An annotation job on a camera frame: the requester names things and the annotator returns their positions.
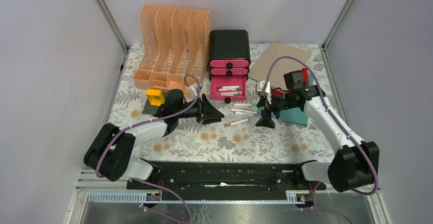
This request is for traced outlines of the purple cap white marker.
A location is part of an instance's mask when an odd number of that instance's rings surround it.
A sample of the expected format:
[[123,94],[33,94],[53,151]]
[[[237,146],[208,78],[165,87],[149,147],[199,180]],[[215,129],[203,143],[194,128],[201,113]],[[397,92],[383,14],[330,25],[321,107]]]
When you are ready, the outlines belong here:
[[246,113],[246,112],[239,112],[239,111],[234,111],[234,114],[237,115],[244,115],[244,116],[250,116],[250,117],[261,117],[261,115],[256,114],[256,113]]

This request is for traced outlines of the pink cap white marker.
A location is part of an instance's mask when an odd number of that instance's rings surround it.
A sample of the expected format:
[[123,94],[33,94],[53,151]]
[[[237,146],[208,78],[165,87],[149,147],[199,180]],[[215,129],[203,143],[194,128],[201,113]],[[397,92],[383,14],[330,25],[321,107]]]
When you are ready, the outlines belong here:
[[240,95],[242,94],[241,91],[236,91],[236,92],[216,92],[215,95],[224,96],[224,94],[228,94],[228,93],[239,93]]

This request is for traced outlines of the pink bottom drawer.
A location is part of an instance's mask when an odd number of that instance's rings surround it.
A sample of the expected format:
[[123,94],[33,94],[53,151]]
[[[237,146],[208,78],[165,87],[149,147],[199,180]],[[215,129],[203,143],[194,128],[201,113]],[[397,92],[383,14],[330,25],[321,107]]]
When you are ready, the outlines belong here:
[[210,99],[216,101],[244,102],[247,99],[245,76],[213,76],[210,83]]

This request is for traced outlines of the pink drawer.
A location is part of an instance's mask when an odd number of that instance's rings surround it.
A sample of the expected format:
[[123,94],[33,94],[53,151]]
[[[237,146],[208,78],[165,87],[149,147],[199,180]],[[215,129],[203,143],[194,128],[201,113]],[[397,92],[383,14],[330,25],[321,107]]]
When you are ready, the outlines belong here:
[[211,60],[210,67],[212,68],[247,68],[250,65],[250,61],[246,59],[223,59],[223,60]]
[[249,73],[247,68],[212,68],[210,74],[213,76],[246,76]]
[[210,83],[210,99],[216,101],[244,102],[247,99],[245,76],[213,76]]

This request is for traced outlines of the green cap white marker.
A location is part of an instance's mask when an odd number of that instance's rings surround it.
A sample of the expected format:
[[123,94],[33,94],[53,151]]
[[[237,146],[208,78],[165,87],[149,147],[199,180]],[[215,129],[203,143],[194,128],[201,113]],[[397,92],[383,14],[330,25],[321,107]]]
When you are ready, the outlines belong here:
[[236,91],[242,91],[241,88],[221,88],[218,89],[219,92],[236,92]]

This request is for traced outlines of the pink top drawer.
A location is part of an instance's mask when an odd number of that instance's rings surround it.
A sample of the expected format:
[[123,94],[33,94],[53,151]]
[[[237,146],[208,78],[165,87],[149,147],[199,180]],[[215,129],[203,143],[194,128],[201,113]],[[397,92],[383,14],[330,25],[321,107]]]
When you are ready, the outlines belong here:
[[212,68],[247,68],[250,65],[250,61],[246,59],[223,59],[223,60],[211,60],[210,67]]

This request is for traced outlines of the black drawer cabinet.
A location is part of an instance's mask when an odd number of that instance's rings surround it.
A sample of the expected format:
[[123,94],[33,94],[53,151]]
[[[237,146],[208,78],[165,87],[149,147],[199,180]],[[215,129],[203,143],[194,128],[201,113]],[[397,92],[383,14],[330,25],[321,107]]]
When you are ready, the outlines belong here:
[[244,59],[251,61],[246,30],[212,30],[209,34],[209,60]]

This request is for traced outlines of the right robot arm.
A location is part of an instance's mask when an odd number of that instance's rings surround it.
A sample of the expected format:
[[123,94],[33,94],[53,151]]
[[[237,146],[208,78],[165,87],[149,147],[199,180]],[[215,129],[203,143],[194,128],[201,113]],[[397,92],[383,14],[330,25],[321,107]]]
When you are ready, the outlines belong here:
[[313,120],[330,143],[334,158],[330,163],[315,160],[300,163],[293,175],[293,183],[306,189],[313,181],[331,184],[338,192],[352,190],[372,184],[378,188],[379,148],[373,141],[365,142],[339,117],[319,85],[309,86],[301,71],[284,75],[288,92],[275,96],[267,81],[258,82],[256,90],[260,100],[261,118],[256,126],[275,128],[272,117],[279,118],[280,112],[299,108]]

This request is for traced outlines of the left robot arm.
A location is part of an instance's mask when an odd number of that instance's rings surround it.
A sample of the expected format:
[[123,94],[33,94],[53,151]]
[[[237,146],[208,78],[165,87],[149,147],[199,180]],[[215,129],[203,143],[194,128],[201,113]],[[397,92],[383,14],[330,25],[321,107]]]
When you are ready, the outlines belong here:
[[153,171],[155,166],[132,157],[135,145],[169,135],[180,119],[195,118],[197,123],[208,125],[225,117],[204,94],[187,102],[180,89],[172,89],[164,99],[154,116],[146,121],[124,129],[112,123],[103,125],[84,155],[83,163],[93,169],[98,178],[112,182],[122,177],[138,179],[145,188],[154,188],[159,177]]

